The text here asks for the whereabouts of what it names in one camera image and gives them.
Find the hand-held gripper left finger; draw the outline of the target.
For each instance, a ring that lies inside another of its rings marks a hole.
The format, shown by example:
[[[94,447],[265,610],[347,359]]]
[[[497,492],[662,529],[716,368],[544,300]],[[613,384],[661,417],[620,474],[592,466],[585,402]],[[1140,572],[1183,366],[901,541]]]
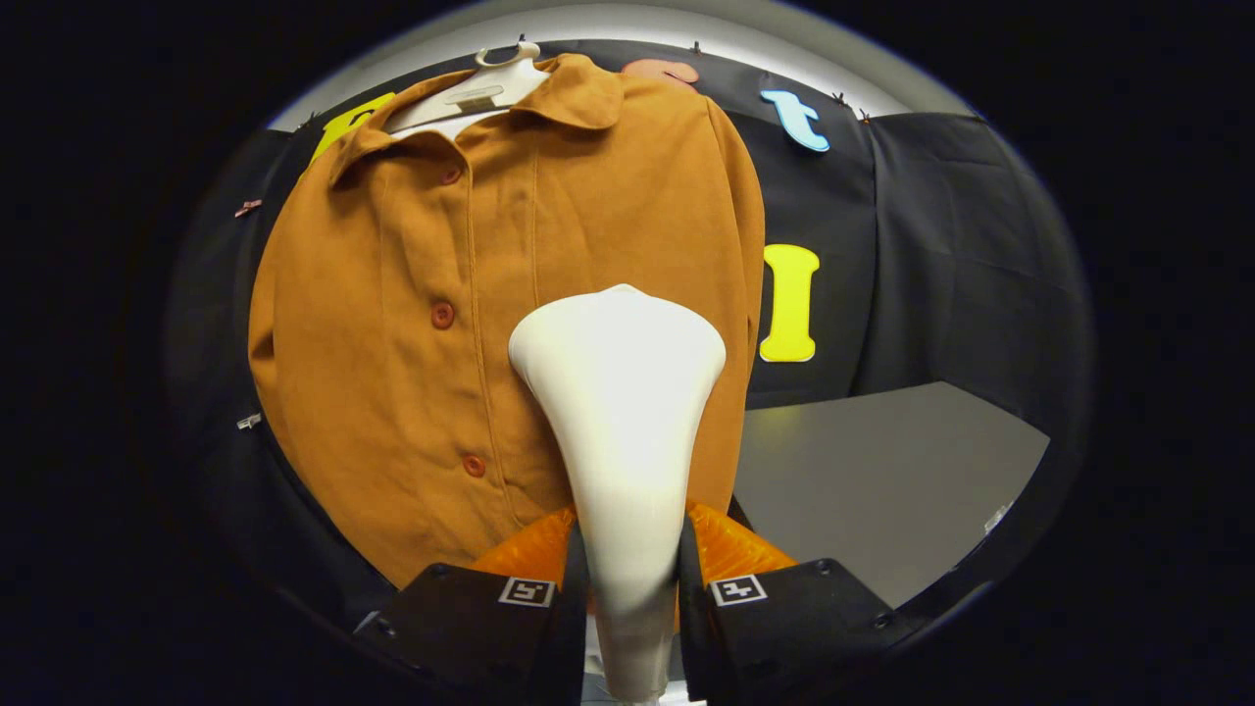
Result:
[[[563,508],[469,568],[420,571],[354,637],[423,705],[577,705],[589,603],[577,510]]]

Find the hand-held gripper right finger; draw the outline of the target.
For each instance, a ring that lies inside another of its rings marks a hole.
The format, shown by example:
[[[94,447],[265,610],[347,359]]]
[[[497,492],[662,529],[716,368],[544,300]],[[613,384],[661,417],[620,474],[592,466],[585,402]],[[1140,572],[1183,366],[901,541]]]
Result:
[[[868,678],[927,624],[838,561],[794,561],[700,502],[686,502],[676,578],[693,702],[817,705]]]

